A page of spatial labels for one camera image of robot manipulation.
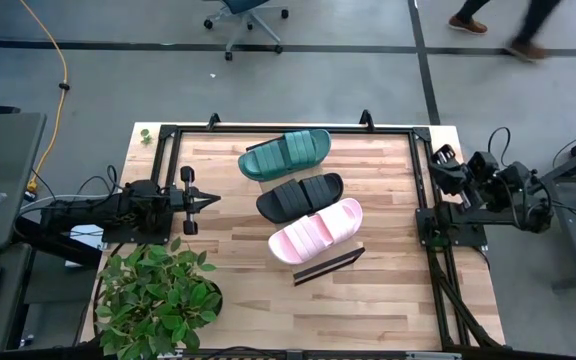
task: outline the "green slide sandal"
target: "green slide sandal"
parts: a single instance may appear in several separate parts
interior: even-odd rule
[[[241,172],[255,181],[270,181],[322,162],[330,151],[330,134],[326,130],[290,132],[246,150],[239,157]]]

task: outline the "potted plant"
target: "potted plant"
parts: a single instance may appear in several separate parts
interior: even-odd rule
[[[181,239],[174,240],[171,252],[180,245]],[[160,245],[141,245],[126,258],[112,256],[99,273],[105,288],[95,310],[104,355],[155,359],[174,353],[180,341],[198,349],[195,329],[215,321],[222,306],[217,285],[197,274],[216,269],[206,255],[190,247],[171,254]]]

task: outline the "person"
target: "person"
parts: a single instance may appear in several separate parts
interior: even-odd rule
[[[473,15],[490,0],[466,0],[464,6],[448,21],[453,29],[465,30],[483,35],[488,31],[486,25],[473,19]],[[532,39],[537,35],[548,16],[561,0],[531,0],[524,24],[517,36],[510,41],[506,50],[518,58],[535,62],[546,57],[545,49],[535,45]]]

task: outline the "wooden tabletop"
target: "wooden tabletop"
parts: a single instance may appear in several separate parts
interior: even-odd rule
[[[135,124],[122,183],[150,177],[156,141],[143,145],[139,133],[148,129],[157,139],[160,125]],[[461,160],[455,127],[430,130],[433,149],[450,144]],[[267,240],[276,228],[256,209],[259,184],[244,177],[237,167],[246,147],[274,137],[277,135],[183,134],[177,168],[192,166],[195,186],[222,197],[196,217],[198,235],[183,235],[184,214],[175,216],[171,234],[171,238],[181,236],[188,241],[196,252],[207,250],[208,261],[218,267],[206,277],[221,288],[224,306],[215,323],[198,331],[201,347],[439,350],[428,262],[414,221],[418,204],[407,137],[332,135],[332,149],[322,170],[340,174],[343,197],[361,203],[364,219],[354,238],[363,243],[366,252],[353,265],[297,287],[288,265],[268,250]],[[161,183],[169,153],[170,144]],[[425,161],[422,166],[424,183],[429,184]],[[125,255],[132,249],[126,245],[119,253]],[[455,248],[454,253],[464,302],[489,334],[503,343],[486,263],[470,248]],[[457,341],[449,305],[447,314],[451,335]],[[91,306],[81,340],[92,337]]]

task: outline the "chair base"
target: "chair base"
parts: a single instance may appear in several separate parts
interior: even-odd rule
[[[223,21],[223,20],[232,20],[232,19],[239,19],[239,25],[237,29],[230,37],[228,44],[226,44],[226,55],[225,58],[227,61],[232,60],[232,47],[235,43],[241,39],[244,34],[244,31],[253,30],[255,26],[261,28],[263,32],[272,38],[276,45],[275,45],[275,53],[281,54],[283,52],[283,47],[281,44],[281,39],[275,32],[266,24],[265,21],[259,17],[259,12],[267,12],[267,11],[274,11],[277,9],[281,9],[281,17],[283,19],[287,19],[289,16],[288,9],[283,6],[258,6],[254,9],[250,9],[238,14],[233,14],[230,12],[230,9],[227,6],[222,7],[216,14],[210,15],[204,21],[204,27],[208,30],[213,28],[214,22]]]

